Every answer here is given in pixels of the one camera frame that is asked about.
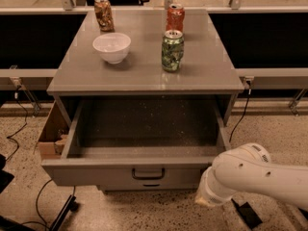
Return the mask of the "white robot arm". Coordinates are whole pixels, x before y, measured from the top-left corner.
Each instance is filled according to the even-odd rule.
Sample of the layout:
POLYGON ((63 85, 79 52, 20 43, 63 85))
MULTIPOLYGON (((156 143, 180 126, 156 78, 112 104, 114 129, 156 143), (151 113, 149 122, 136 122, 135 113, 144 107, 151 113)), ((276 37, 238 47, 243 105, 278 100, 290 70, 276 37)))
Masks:
POLYGON ((195 202, 221 206, 236 193, 258 193, 308 211, 308 167, 274 164, 258 143, 227 150, 203 172, 195 202))

